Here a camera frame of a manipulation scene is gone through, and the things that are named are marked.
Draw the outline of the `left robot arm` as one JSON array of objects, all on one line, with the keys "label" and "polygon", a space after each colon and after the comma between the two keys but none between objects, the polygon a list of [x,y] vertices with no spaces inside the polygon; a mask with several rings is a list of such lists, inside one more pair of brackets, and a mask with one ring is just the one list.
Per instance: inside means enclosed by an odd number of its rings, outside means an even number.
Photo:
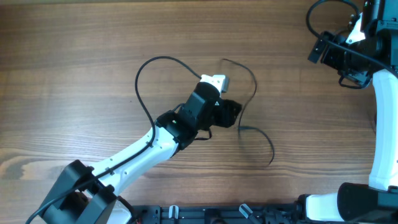
[{"label": "left robot arm", "polygon": [[235,123],[242,106],[221,93],[200,82],[185,103],[150,119],[149,132],[119,153],[89,166],[71,162],[27,222],[40,217],[45,223],[127,223],[132,216],[123,217],[115,205],[130,184],[198,140],[199,131]]}]

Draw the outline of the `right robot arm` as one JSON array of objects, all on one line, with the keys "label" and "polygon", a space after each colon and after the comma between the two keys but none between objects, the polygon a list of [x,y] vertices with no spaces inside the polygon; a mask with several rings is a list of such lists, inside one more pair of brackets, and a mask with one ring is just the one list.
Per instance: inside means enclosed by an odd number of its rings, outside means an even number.
[{"label": "right robot arm", "polygon": [[342,183],[335,193],[301,195],[292,223],[397,223],[397,1],[352,1],[347,36],[317,32],[310,6],[307,29],[317,38],[308,60],[336,70],[343,88],[374,90],[374,152],[365,184]]}]

